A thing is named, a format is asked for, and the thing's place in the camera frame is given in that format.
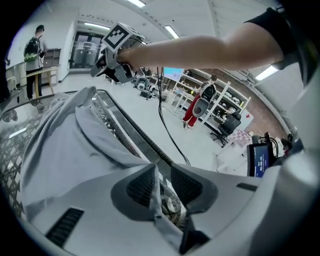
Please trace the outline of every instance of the red pants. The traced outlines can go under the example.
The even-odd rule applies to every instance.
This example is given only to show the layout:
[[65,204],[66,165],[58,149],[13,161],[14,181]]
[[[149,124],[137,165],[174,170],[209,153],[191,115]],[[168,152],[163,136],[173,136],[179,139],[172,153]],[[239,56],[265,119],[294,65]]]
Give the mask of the red pants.
[[194,100],[192,101],[192,103],[190,104],[189,108],[187,109],[187,111],[185,112],[184,118],[182,119],[183,121],[187,122],[188,125],[190,125],[191,127],[194,126],[195,122],[197,121],[197,117],[195,117],[192,114],[192,110],[194,109],[194,106],[197,102],[197,100],[200,98],[200,95],[195,96]]

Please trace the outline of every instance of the black sleeve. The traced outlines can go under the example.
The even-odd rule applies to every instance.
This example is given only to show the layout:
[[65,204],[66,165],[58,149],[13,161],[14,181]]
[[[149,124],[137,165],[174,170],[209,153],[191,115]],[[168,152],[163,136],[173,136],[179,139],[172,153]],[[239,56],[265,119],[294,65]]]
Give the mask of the black sleeve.
[[265,13],[246,23],[253,23],[268,31],[280,46],[284,60],[272,64],[276,69],[282,70],[292,63],[298,62],[297,45],[286,20],[277,11],[268,8]]

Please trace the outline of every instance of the desk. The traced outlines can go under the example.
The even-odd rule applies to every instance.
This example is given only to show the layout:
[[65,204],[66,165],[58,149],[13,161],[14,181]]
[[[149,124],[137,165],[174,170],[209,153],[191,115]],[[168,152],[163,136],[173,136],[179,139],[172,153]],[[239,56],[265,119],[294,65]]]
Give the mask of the desk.
[[184,100],[183,104],[181,105],[181,108],[180,108],[179,111],[181,111],[181,110],[184,108],[184,106],[185,106],[185,104],[186,104],[186,102],[187,102],[188,99],[190,99],[190,100],[192,100],[192,101],[195,99],[195,97],[192,96],[191,94],[186,93],[186,92],[183,92],[183,93],[181,94],[181,97],[180,97],[179,101],[177,102],[177,104],[176,104],[176,106],[175,106],[175,108],[174,108],[174,112],[176,112],[178,106],[180,106],[180,103],[181,103],[181,101],[183,100],[184,97],[185,97],[185,100]]
[[22,78],[28,78],[28,77],[35,76],[34,86],[35,86],[35,97],[36,98],[39,98],[38,75],[39,74],[41,75],[42,73],[46,73],[48,80],[49,80],[49,86],[50,86],[51,92],[52,92],[52,94],[54,94],[54,89],[52,88],[52,85],[51,85],[51,71],[57,71],[57,67],[56,66],[55,67],[46,67],[42,70],[27,74],[26,76],[22,77]]

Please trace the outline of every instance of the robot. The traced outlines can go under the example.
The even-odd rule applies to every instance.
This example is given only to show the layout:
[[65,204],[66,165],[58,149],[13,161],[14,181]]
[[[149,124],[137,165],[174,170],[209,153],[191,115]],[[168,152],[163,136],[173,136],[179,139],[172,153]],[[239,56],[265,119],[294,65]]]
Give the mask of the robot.
[[[121,83],[141,76],[141,70],[133,72],[127,64],[117,62],[117,54],[139,47],[143,38],[134,28],[117,23],[103,38],[106,48],[91,75],[106,74]],[[302,57],[309,54],[301,52]],[[320,115],[318,107],[309,107],[319,105],[320,67],[304,68],[308,87],[295,104],[291,120],[307,150],[289,157],[282,166],[269,167],[262,178],[173,163],[172,186],[186,208],[183,231],[159,212],[154,164],[80,184],[32,220],[37,229],[23,222],[24,230],[43,250],[55,255],[272,254],[304,220],[320,191]],[[203,114],[214,96],[213,88],[205,87],[193,113]],[[55,246],[52,237],[66,217],[71,220],[70,232],[61,235],[66,238],[63,245]]]

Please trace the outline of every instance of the ceiling light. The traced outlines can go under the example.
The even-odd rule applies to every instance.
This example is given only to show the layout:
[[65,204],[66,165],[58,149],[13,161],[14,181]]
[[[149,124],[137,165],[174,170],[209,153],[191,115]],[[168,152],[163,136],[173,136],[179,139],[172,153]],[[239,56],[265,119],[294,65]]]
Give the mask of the ceiling light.
[[146,4],[144,2],[141,2],[139,0],[128,0],[129,2],[133,3],[134,5],[138,6],[138,7],[144,7]]
[[172,29],[170,26],[165,26],[165,29],[169,31],[169,33],[174,37],[174,38],[179,38],[176,32]]
[[87,23],[87,22],[85,22],[84,25],[92,26],[92,27],[96,27],[96,28],[100,28],[100,29],[104,29],[104,30],[110,30],[110,27],[100,26],[100,25],[97,25],[97,24],[92,24],[92,23]]
[[276,73],[278,69],[274,68],[273,66],[268,67],[265,71],[263,71],[261,74],[255,77],[258,81],[261,81],[268,76],[271,76],[272,74]]
[[15,133],[10,134],[9,139],[11,139],[12,137],[14,137],[14,136],[16,136],[18,134],[24,133],[26,131],[26,129],[27,128],[23,128],[21,130],[16,131]]

